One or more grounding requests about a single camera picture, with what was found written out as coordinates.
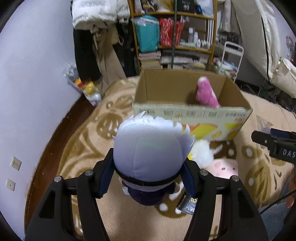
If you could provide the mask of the person's right hand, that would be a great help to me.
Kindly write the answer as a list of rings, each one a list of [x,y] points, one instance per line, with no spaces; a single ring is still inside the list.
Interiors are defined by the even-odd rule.
[[[295,184],[295,168],[293,168],[293,170],[291,172],[291,175],[290,175],[290,182],[289,182],[289,185],[288,185],[288,191],[289,192],[294,191],[295,187],[296,187],[296,184]],[[291,208],[293,206],[294,201],[295,201],[294,195],[290,195],[286,200],[286,203],[285,203],[286,207]]]

